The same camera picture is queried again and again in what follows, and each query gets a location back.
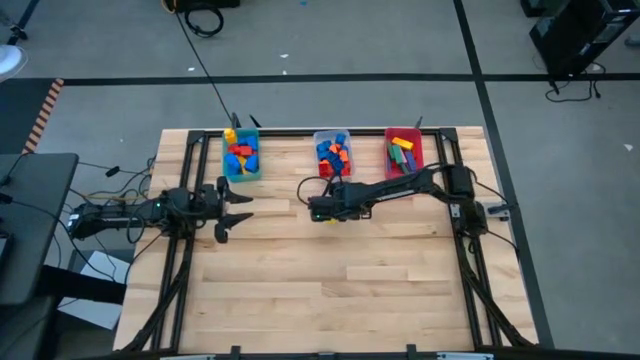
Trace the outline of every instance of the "yellow block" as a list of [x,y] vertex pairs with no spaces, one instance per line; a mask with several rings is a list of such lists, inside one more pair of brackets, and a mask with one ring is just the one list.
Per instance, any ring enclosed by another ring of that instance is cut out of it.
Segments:
[[227,140],[227,144],[232,145],[238,142],[238,136],[233,129],[224,129],[224,138]]
[[244,156],[238,156],[238,161],[240,162],[240,165],[242,165],[242,175],[247,175],[249,172],[244,169],[244,164],[247,163],[247,158]]
[[413,149],[413,143],[407,140],[402,140],[400,138],[393,138],[393,140],[391,140],[392,143],[394,143],[395,145],[400,146],[401,148],[405,149],[405,150],[411,150]]

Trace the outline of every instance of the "red plastic bin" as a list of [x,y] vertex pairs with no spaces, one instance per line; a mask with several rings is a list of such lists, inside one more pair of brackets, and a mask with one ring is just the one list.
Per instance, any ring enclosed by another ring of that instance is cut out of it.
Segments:
[[411,153],[413,154],[413,158],[416,160],[416,167],[418,169],[424,167],[424,160],[422,158],[422,133],[420,132],[420,129],[387,128],[384,131],[385,145],[383,146],[385,159],[384,176],[387,179],[395,179],[399,176],[404,175],[400,166],[398,166],[395,161],[391,161],[391,158],[389,157],[389,151],[387,150],[386,143],[391,143],[391,140],[393,140],[394,137],[399,137],[400,139],[412,142],[413,148],[411,149]]

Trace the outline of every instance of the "wooden tabletop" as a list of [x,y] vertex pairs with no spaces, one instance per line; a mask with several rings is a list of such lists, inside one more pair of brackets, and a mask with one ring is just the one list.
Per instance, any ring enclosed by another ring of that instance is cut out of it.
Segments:
[[[152,196],[178,186],[188,131],[162,133]],[[482,128],[457,131],[465,165],[498,188]],[[383,180],[383,138],[351,141],[352,181]],[[255,200],[229,210],[255,216],[235,227],[225,245],[214,241],[214,222],[198,231],[181,353],[229,353],[232,345],[243,353],[402,352],[409,343],[419,351],[473,349],[446,205],[416,195],[376,205],[371,220],[312,223],[296,187],[317,175],[313,139],[262,137],[260,143],[262,180],[231,185]],[[210,143],[205,183],[215,184],[222,173],[221,146]],[[437,162],[432,137],[423,137],[423,152],[425,164]],[[323,187],[309,181],[303,197]],[[482,188],[476,193],[479,201],[499,201]],[[490,219],[489,228],[511,238],[508,223]],[[147,231],[137,251],[156,234]],[[496,303],[536,342],[513,248],[491,235],[481,241]],[[166,240],[157,241],[133,265],[114,349],[131,341],[156,306],[166,249]],[[483,306],[476,303],[488,342]],[[168,314],[165,346],[172,308]]]

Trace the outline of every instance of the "floor mat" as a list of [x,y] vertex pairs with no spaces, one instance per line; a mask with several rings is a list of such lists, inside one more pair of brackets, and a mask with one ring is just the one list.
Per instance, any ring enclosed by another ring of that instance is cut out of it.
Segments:
[[0,154],[35,151],[61,87],[61,79],[0,84]]

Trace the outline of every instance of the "plastic bin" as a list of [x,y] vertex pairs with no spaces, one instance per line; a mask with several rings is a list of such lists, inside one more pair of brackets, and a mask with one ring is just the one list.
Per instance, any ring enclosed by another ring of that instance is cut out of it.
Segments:
[[260,153],[260,136],[258,129],[236,129],[236,134],[238,135],[238,139],[247,136],[255,136],[258,139],[258,171],[247,175],[236,174],[231,171],[227,167],[227,162],[224,161],[224,157],[228,154],[227,150],[229,148],[229,144],[224,138],[224,135],[222,135],[222,173],[227,177],[227,179],[229,179],[229,181],[235,183],[260,180],[262,178],[262,154]]
[[395,161],[391,161],[389,157],[389,151],[387,150],[387,142],[391,142],[394,137],[399,137],[403,140],[407,140],[413,143],[413,148],[411,149],[411,153],[413,154],[413,158],[416,160],[416,168],[420,169],[424,167],[424,160],[422,157],[422,133],[420,129],[416,128],[388,128],[384,131],[384,140],[385,144],[383,146],[384,153],[384,161],[385,161],[385,171],[384,175],[387,179],[395,179],[399,176],[405,175],[402,172],[402,169]]
[[327,140],[330,140],[332,144],[336,142],[336,136],[338,134],[343,134],[345,136],[344,145],[347,147],[347,152],[349,153],[349,165],[350,171],[346,175],[342,175],[342,177],[349,177],[355,174],[356,167],[353,162],[353,148],[351,147],[351,135],[348,130],[327,130],[327,131],[317,131],[313,134],[313,154],[316,158],[316,165],[318,167],[318,175],[322,176],[320,173],[320,161],[318,160],[318,152],[317,146]]

